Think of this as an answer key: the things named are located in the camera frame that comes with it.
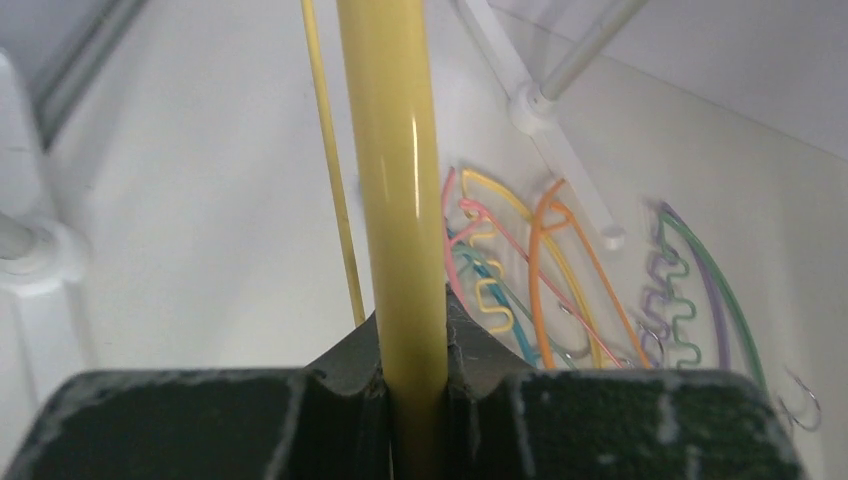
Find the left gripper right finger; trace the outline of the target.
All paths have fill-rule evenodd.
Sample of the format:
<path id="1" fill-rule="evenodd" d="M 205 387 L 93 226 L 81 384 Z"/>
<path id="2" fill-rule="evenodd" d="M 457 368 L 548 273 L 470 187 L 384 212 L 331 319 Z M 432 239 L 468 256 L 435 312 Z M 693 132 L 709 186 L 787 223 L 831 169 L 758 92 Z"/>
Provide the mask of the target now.
<path id="1" fill-rule="evenodd" d="M 722 370 L 537 370 L 448 293 L 450 479 L 801 479 L 765 395 Z"/>

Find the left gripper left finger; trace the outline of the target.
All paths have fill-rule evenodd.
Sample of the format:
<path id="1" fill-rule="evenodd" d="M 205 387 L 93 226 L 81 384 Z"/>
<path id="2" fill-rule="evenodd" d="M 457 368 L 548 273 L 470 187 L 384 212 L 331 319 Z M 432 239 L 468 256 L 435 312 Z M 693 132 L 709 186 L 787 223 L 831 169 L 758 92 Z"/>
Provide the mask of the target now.
<path id="1" fill-rule="evenodd" d="M 99 370 L 66 380 L 9 479 L 385 479 L 376 322 L 301 368 Z"/>

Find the teal wavy hanger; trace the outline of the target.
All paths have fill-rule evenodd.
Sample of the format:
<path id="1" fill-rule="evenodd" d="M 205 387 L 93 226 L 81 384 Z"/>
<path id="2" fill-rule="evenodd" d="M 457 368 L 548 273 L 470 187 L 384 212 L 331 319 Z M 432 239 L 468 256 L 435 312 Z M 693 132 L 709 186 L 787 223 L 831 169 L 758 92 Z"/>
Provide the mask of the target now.
<path id="1" fill-rule="evenodd" d="M 694 321 L 697 317 L 697 308 L 695 304 L 685 296 L 677 293 L 675 281 L 685 279 L 690 276 L 691 267 L 689 263 L 681 257 L 675 248 L 667 239 L 668 230 L 676 230 L 677 222 L 672 220 L 667 214 L 660 214 L 657 228 L 657 239 L 660 247 L 661 258 L 669 261 L 672 265 L 681 267 L 680 271 L 671 271 L 665 276 L 665 292 L 669 297 L 673 307 L 681 307 L 682 312 L 673 313 L 671 317 L 671 336 L 675 347 L 682 351 L 688 352 L 688 358 L 679 358 L 675 367 L 677 369 L 689 369 L 699 367 L 702 364 L 703 354 L 700 347 L 689 340 L 683 338 L 682 325 L 684 322 Z"/>

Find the pink hanger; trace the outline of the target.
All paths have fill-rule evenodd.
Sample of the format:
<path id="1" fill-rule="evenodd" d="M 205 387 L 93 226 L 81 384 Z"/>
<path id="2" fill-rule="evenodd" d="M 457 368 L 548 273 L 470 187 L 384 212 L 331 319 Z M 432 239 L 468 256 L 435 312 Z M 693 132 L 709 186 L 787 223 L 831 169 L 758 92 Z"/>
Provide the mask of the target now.
<path id="1" fill-rule="evenodd" d="M 466 266 L 466 260 L 459 254 L 459 249 L 455 248 L 455 244 L 458 241 L 464 241 L 487 259 L 499 262 L 503 267 L 503 282 L 508 288 L 510 303 L 516 319 L 523 326 L 530 344 L 539 354 L 536 368 L 545 369 L 532 323 L 527 261 L 485 219 L 482 214 L 482 207 L 487 207 L 491 215 L 524 248 L 527 248 L 530 226 L 509 203 L 477 183 L 471 182 L 468 185 L 466 194 L 468 200 L 462 201 L 460 182 L 460 171 L 462 169 L 450 169 L 442 190 L 442 206 L 447 222 L 447 239 L 452 253 L 447 261 L 450 285 L 457 291 L 461 303 L 471 311 L 473 318 L 485 330 L 488 331 L 491 327 L 503 325 L 505 317 L 502 314 L 486 314 L 479 310 L 474 294 L 477 275 L 472 268 Z M 494 306 L 496 304 L 494 298 L 486 289 L 482 291 L 482 300 L 485 305 Z M 551 339 L 553 341 L 555 366 L 552 368 L 596 368 L 593 366 L 589 353 L 588 336 L 580 331 L 576 320 L 569 313 L 566 313 L 560 305 L 560 301 L 554 299 L 549 293 L 545 294 L 543 305 L 548 308 L 547 320 L 554 330 Z M 494 336 L 520 356 L 515 337 L 510 331 Z M 600 368 L 636 368 L 629 354 L 622 356 L 621 360 L 622 365 L 620 367 L 606 366 Z"/>

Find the green smooth hanger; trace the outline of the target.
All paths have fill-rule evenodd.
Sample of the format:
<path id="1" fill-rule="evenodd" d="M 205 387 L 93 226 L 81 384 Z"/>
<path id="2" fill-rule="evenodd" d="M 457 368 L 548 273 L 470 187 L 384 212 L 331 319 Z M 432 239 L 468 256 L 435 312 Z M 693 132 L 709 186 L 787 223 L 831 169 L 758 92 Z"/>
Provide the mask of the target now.
<path id="1" fill-rule="evenodd" d="M 693 301 L 677 294 L 675 280 L 689 277 L 692 267 L 681 256 L 679 251 L 671 245 L 667 238 L 668 232 L 677 234 L 685 241 L 701 275 L 710 314 L 712 315 L 712 324 L 716 339 L 717 366 L 722 370 L 729 370 L 732 366 L 730 329 L 728 327 L 728 323 L 732 322 L 738 334 L 743 358 L 750 375 L 760 389 L 766 390 L 768 388 L 768 381 L 756 340 L 726 276 L 720 270 L 717 262 L 706 249 L 703 242 L 694 234 L 682 217 L 668 203 L 662 202 L 657 207 L 657 227 L 654 242 L 658 251 L 656 252 L 655 259 L 657 261 L 663 261 L 669 266 L 680 267 L 681 270 L 679 272 L 669 272 L 661 277 L 657 281 L 657 284 L 661 287 L 661 292 L 665 294 L 665 297 L 671 303 L 683 304 L 688 308 L 686 314 L 682 316 L 676 315 L 672 318 L 669 325 L 669 334 L 675 346 L 693 353 L 691 359 L 680 359 L 675 363 L 675 366 L 677 368 L 699 367 L 703 363 L 703 352 L 696 343 L 685 341 L 681 337 L 680 323 L 682 321 L 695 320 L 697 318 L 697 308 Z"/>

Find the yellow smooth hanger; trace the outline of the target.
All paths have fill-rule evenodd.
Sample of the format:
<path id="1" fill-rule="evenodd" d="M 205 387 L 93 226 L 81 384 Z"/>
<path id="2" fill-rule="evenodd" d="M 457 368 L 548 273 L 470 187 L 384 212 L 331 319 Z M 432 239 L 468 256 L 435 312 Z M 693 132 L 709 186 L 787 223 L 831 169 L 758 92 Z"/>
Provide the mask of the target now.
<path id="1" fill-rule="evenodd" d="M 336 5 L 399 479 L 448 471 L 444 226 L 424 6 Z"/>

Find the yellow wavy hanger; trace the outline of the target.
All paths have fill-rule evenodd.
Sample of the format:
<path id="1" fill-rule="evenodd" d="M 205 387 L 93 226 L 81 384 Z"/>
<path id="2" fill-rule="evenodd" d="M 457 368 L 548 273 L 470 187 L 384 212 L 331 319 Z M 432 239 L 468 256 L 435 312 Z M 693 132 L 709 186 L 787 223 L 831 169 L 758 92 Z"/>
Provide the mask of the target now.
<path id="1" fill-rule="evenodd" d="M 531 210 L 515 194 L 513 194 L 511 190 L 501 183 L 470 168 L 465 168 L 460 171 L 460 182 L 462 201 L 468 200 L 466 197 L 468 185 L 471 182 L 477 183 L 482 187 L 485 187 L 487 190 L 497 194 L 509 203 L 521 216 L 521 218 L 530 227 L 533 227 L 534 215 Z M 604 349 L 603 342 L 600 341 L 597 336 L 597 325 L 591 310 L 588 308 L 588 302 L 585 298 L 583 289 L 580 286 L 572 267 L 565 259 L 564 254 L 556 242 L 551 239 L 550 234 L 546 231 L 541 231 L 538 234 L 531 233 L 529 240 L 527 241 L 528 247 L 524 248 L 521 246 L 520 242 L 516 240 L 509 231 L 506 230 L 501 223 L 491 215 L 491 212 L 487 207 L 482 207 L 482 214 L 485 219 L 504 236 L 510 245 L 522 255 L 522 257 L 527 261 L 529 267 L 536 267 L 536 273 L 533 275 L 532 280 L 541 280 L 552 294 L 560 300 L 560 305 L 565 309 L 565 312 L 569 313 L 573 318 L 580 322 L 584 332 L 588 336 L 589 352 L 591 354 L 593 366 L 596 368 L 603 367 L 604 359 L 608 359 L 608 352 Z M 548 254 L 555 261 L 560 273 L 565 278 L 567 285 L 577 301 L 576 305 L 574 305 L 569 297 L 565 295 L 542 271 L 540 266 L 541 246 L 544 246 L 547 249 Z"/>

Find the blue wavy hanger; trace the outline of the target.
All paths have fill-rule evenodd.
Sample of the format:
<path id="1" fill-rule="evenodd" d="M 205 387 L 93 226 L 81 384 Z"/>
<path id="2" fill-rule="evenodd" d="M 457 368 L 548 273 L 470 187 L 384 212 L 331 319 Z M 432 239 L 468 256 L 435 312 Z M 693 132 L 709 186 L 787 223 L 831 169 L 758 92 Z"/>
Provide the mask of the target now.
<path id="1" fill-rule="evenodd" d="M 464 241 L 458 241 L 455 244 L 455 248 L 458 248 L 459 254 L 465 258 L 466 266 L 472 268 L 477 275 L 474 294 L 479 310 L 482 313 L 502 314 L 505 317 L 504 324 L 489 328 L 489 333 L 496 335 L 510 331 L 515 337 L 520 356 L 531 367 L 536 367 L 539 354 L 530 344 L 523 326 L 516 319 L 512 304 L 510 303 L 508 288 L 503 282 L 502 265 L 495 260 L 487 259 L 478 250 Z M 486 289 L 494 298 L 496 302 L 494 306 L 484 304 L 482 300 L 483 289 Z"/>

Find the purple wavy hanger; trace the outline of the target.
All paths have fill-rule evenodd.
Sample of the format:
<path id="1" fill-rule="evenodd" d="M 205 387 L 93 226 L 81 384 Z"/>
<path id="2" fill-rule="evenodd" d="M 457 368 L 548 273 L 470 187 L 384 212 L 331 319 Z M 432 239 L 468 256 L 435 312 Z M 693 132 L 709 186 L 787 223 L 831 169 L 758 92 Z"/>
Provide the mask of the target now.
<path id="1" fill-rule="evenodd" d="M 658 220 L 660 214 L 667 214 L 672 220 L 677 222 L 677 225 L 683 230 L 680 234 L 681 236 L 684 236 L 689 231 L 688 225 L 668 203 L 662 201 L 657 204 L 656 209 Z M 710 305 L 717 342 L 718 367 L 728 370 L 731 367 L 731 351 L 724 310 L 719 299 L 719 286 L 714 275 L 708 269 L 705 256 L 696 249 L 696 241 L 688 238 L 686 242 L 702 277 L 702 283 Z M 652 303 L 659 299 L 664 304 L 671 304 L 665 292 L 665 276 L 671 271 L 680 271 L 681 267 L 672 265 L 669 261 L 661 258 L 657 229 L 654 236 L 654 243 L 659 250 L 652 253 L 648 262 L 647 273 L 654 280 L 654 283 L 643 289 L 641 310 L 646 320 L 639 323 L 641 329 L 640 345 L 644 347 L 650 340 L 657 345 L 659 356 L 656 359 L 652 358 L 650 362 L 652 367 L 662 368 L 665 365 L 664 342 L 672 338 L 671 324 L 653 310 Z"/>

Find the chrome and white garment rack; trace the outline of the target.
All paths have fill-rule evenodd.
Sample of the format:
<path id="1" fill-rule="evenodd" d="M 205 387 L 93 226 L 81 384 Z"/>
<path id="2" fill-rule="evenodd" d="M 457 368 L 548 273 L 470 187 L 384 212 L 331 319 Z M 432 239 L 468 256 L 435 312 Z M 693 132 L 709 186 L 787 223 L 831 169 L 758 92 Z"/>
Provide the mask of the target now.
<path id="1" fill-rule="evenodd" d="M 523 85 L 510 100 L 514 125 L 536 143 L 564 134 L 553 118 L 556 100 L 642 7 L 615 1 L 543 83 Z M 40 169 L 41 135 L 25 89 L 8 56 L 1 57 L 1 192 L 22 181 L 35 206 L 52 207 Z M 20 297 L 48 295 L 79 281 L 86 253 L 79 237 L 52 216 L 23 220 L 1 216 L 1 288 Z"/>

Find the aluminium frame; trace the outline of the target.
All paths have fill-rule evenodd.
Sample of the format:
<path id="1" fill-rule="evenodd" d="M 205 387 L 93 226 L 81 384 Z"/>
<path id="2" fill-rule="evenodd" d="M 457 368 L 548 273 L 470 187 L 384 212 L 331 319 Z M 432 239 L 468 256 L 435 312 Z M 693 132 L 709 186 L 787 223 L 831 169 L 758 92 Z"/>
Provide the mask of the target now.
<path id="1" fill-rule="evenodd" d="M 41 146 L 49 148 L 91 83 L 146 6 L 144 0 L 71 1 L 69 31 L 28 82 Z"/>

